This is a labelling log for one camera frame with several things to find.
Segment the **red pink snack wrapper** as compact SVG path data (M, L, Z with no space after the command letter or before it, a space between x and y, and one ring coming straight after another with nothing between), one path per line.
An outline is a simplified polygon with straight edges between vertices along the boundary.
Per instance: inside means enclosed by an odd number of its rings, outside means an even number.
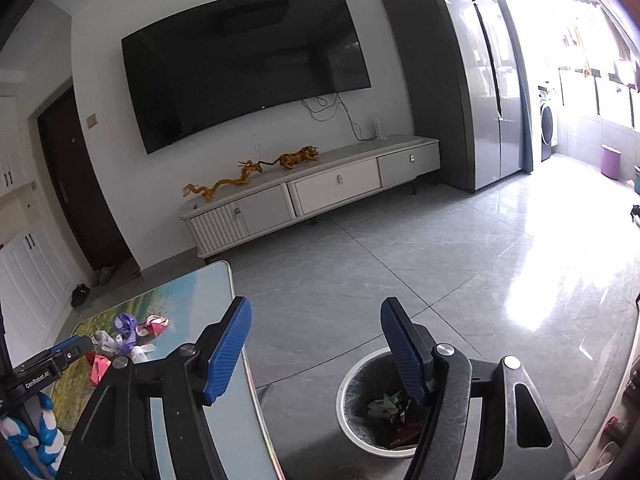
M89 352L86 355L86 360L91 367L90 384L93 385L93 387L97 387L111 366L111 360L107 356L101 356L94 352Z

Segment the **purple wrapper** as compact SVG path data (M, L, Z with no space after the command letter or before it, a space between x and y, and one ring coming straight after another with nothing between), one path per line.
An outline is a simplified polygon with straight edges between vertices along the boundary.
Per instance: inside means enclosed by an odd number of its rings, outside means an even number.
M136 318L128 313L122 312L114 317L114 330L122 336L122 343L119 345L119 354L126 356L132 348L137 344L137 326Z

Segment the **landscape printed table mat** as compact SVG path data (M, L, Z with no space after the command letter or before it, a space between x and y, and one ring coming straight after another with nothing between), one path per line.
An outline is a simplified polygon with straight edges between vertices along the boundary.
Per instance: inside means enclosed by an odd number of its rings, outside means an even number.
M148 362L118 358L75 426L61 479L280 479L244 348L228 388L202 397L202 333L236 297L219 261L150 292L169 302L169 330Z

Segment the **blue white gloved hand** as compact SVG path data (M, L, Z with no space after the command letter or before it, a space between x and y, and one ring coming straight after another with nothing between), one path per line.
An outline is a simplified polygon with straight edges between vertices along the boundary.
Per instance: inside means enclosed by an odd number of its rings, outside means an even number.
M1 419L1 433L9 449L31 479L55 479L66 450L50 396L40 392L27 402L23 418Z

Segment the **black shoes by door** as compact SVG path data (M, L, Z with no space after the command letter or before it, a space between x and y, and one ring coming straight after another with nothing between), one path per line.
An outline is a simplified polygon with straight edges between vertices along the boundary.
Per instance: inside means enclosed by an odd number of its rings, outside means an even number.
M70 305L73 308L82 306L88 299L91 288L85 284L78 284L70 297Z

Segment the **grey slippers by door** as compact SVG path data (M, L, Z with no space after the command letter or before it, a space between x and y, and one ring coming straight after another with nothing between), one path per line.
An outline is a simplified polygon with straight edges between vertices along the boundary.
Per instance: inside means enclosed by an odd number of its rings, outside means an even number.
M117 271L118 266L104 266L99 271L96 271L94 274L94 279L92 282L93 287L99 287L106 285L114 276L114 273Z

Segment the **golden dragon figurine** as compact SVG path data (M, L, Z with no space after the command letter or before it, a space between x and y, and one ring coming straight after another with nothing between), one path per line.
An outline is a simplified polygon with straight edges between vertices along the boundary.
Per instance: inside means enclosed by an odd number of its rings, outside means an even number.
M251 160L247 160L246 162L239 162L239 167L241 169L241 173L239 177L230 179L224 178L218 180L212 186L205 185L195 185L192 183L187 184L182 189L182 196L186 197L190 194L200 196L206 202L210 202L216 195L217 191L223 186L231 185L231 186L244 186L250 183L250 177L253 174L261 174L262 173L262 165L259 162L252 162Z

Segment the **golden tiger figurine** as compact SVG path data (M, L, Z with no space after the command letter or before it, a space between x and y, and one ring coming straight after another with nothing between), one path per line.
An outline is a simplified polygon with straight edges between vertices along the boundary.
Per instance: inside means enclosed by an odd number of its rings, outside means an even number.
M259 165L280 166L285 169L294 169L303 162L315 162L319 157L318 148L307 145L295 153L284 153L273 162L264 162L261 160Z

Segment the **white power strip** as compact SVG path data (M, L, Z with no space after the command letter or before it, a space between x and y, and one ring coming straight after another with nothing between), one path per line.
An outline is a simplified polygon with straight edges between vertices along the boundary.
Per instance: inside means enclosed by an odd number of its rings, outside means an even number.
M378 117L375 117L373 119L373 125L374 125L374 133L375 133L375 137L378 140L386 140L387 136L385 135L385 131L384 131L384 126L382 123L382 120Z

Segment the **dark brown entrance door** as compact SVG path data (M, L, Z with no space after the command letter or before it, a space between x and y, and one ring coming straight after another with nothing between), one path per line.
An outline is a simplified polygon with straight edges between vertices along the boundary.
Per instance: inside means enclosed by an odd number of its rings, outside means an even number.
M40 142L56 197L92 270L132 255L108 208L82 133L75 93L68 89L37 118Z

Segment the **purple small stool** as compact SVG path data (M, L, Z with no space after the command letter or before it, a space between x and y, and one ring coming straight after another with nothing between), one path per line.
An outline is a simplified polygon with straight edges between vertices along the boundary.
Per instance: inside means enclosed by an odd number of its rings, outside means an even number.
M620 178L620 164L622 163L622 153L617 148L601 145L601 174L605 177L617 181Z

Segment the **white washing machine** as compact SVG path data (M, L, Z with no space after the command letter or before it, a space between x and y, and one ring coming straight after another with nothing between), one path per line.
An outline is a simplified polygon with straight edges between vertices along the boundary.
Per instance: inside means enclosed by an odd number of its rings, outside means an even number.
M541 160L549 159L558 146L558 122L554 114L552 89L548 84L538 86L539 115L541 126Z

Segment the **grey double door refrigerator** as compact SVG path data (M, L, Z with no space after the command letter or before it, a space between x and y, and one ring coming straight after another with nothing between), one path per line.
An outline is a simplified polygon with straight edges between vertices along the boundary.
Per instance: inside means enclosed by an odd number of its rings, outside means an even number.
M383 0L413 127L440 176L474 193L523 167L520 77L497 0Z

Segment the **white wall cupboards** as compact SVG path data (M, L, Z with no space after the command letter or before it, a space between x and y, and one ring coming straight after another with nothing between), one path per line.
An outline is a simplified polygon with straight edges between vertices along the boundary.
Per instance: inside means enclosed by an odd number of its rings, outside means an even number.
M1 99L1 310L13 362L50 347L72 312L74 274L21 153L17 102Z

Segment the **large black wall television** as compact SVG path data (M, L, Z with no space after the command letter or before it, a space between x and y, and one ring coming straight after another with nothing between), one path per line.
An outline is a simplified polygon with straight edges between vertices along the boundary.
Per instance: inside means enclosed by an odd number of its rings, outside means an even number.
M140 136L155 153L266 108L370 88L346 0L216 0L122 38Z

